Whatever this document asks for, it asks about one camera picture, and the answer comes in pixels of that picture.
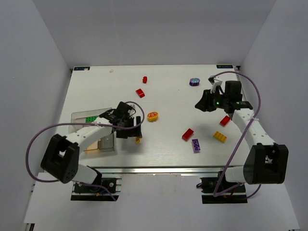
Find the yellow arch lego piece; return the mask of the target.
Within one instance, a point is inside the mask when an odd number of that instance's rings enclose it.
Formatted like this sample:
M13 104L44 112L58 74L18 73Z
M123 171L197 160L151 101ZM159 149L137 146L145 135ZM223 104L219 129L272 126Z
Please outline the yellow arch lego piece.
M136 143L136 144L139 144L139 143L140 143L140 141L141 141L141 138L136 137L136 139L135 139L135 143Z

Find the yellow two-by-three lego brick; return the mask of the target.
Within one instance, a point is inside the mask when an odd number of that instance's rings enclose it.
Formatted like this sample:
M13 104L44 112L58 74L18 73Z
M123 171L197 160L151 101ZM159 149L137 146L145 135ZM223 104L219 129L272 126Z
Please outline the yellow two-by-three lego brick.
M221 143L224 143L227 140L227 137L224 134L220 133L219 131L216 131L213 137L216 140L220 141Z

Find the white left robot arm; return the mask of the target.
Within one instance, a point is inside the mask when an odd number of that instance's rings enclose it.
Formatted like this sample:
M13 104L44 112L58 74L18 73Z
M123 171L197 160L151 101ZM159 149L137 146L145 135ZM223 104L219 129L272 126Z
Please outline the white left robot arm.
M79 156L91 144L116 133L116 137L142 137L141 125L145 113L134 116L135 102L120 102L115 109L109 109L100 114L91 123L79 123L81 129L61 136L52 136L41 161L41 168L66 184L70 181L86 185L97 185L101 174L92 167L79 163Z

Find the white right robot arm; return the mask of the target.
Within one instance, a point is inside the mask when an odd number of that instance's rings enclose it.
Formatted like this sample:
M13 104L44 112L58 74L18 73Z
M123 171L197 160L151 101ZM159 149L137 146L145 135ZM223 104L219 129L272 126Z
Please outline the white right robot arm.
M203 112L223 109L240 129L250 152L243 166L223 169L223 179L230 183L282 184L285 180L288 148L275 142L263 129L248 101L243 101L242 84L237 80L222 82L211 76L211 89L203 92L195 105Z

